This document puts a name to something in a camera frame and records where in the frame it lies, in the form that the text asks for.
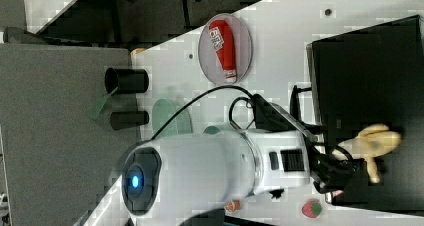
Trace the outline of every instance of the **white surface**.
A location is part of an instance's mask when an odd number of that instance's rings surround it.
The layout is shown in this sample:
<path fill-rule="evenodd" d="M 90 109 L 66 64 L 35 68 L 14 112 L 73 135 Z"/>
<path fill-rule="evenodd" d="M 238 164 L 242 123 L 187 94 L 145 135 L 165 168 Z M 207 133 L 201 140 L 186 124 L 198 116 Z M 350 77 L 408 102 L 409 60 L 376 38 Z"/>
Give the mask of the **white surface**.
<path fill-rule="evenodd" d="M 331 8 L 333 14 L 324 16 Z M 253 59 L 248 75 L 238 85 L 252 93 L 288 109 L 290 90 L 294 84 L 309 82 L 306 45 L 314 40 L 352 30 L 422 14 L 424 0 L 263 0 L 234 13 L 246 23 L 252 35 Z M 213 84 L 203 75 L 197 55 L 202 28 L 153 47 L 133 57 L 135 67 L 144 68 L 151 78 L 150 88 L 140 94 L 140 108 L 151 112 L 156 99 L 167 95 L 188 102 Z M 195 103 L 190 112 L 195 132 L 207 126 L 228 121 L 232 100 L 241 95 L 233 90 L 217 92 Z M 301 100 L 305 121 L 313 122 L 310 94 Z M 246 109 L 237 110 L 237 122 L 248 122 Z M 151 136 L 151 124 L 141 128 L 142 136 Z M 242 209 L 233 215 L 274 225 L 424 225 L 424 218 L 354 210 L 328 206 L 318 219 L 301 214 L 302 205 L 311 198 L 324 197 L 311 185 L 287 190 L 280 201 L 260 195 L 242 202 Z"/>
<path fill-rule="evenodd" d="M 37 33 L 77 0 L 24 0 L 27 30 Z"/>

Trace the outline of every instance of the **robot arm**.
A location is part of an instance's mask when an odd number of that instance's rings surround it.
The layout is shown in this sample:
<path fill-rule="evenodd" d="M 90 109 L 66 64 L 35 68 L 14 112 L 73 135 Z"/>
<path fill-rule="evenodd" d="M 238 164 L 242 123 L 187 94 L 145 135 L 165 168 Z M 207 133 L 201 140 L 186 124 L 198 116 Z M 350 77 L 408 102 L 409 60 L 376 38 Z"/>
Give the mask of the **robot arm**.
<path fill-rule="evenodd" d="M 316 137 L 284 109 L 249 97 L 262 130 L 153 137 L 135 146 L 83 225 L 123 226 L 131 218 L 135 225 L 180 226 L 234 199 L 309 184 L 307 145 Z"/>

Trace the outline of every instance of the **red object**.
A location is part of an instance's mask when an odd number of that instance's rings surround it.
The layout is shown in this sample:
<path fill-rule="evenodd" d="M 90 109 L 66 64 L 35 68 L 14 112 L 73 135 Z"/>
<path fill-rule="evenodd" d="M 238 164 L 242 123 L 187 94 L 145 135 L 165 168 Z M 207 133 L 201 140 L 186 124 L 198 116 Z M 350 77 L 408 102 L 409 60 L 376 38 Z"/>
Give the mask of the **red object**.
<path fill-rule="evenodd" d="M 222 65 L 227 83 L 237 81 L 233 32 L 225 20 L 215 20 L 209 25 L 209 36 Z"/>
<path fill-rule="evenodd" d="M 322 207 L 321 204 L 316 200 L 311 200 L 307 202 L 302 207 L 302 213 L 309 218 L 316 218 L 321 213 Z"/>

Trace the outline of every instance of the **floor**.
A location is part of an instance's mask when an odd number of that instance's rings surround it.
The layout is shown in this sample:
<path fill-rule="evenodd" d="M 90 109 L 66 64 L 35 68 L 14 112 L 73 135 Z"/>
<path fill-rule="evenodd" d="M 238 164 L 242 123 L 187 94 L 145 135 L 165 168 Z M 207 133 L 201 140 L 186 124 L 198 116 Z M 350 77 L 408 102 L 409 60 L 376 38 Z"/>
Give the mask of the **floor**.
<path fill-rule="evenodd" d="M 133 111 L 135 95 L 105 94 L 106 67 L 129 65 L 124 49 L 0 44 L 0 119 L 13 225 L 73 225 L 107 190 L 139 129 L 114 131 L 110 115 Z"/>
<path fill-rule="evenodd" d="M 42 35 L 130 50 L 149 48 L 205 24 L 216 14 L 232 13 L 258 1 L 80 0 Z"/>
<path fill-rule="evenodd" d="M 26 27 L 24 0 L 0 0 L 0 30 L 8 26 L 21 29 Z M 3 154 L 3 147 L 0 147 L 0 154 Z M 0 157 L 1 192 L 7 193 L 3 156 Z"/>

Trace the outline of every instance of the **black cylinder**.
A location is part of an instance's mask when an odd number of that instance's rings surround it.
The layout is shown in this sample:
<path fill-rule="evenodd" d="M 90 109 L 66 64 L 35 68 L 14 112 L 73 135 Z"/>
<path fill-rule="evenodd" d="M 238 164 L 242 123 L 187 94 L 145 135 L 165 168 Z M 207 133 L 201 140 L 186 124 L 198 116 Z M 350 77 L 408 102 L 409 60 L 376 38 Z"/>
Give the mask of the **black cylinder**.
<path fill-rule="evenodd" d="M 113 112 L 110 115 L 110 125 L 115 131 L 145 125 L 149 120 L 146 111 Z"/>
<path fill-rule="evenodd" d="M 108 93 L 118 88 L 118 94 L 144 93 L 149 88 L 149 75 L 144 69 L 114 69 L 105 73 L 105 87 Z"/>

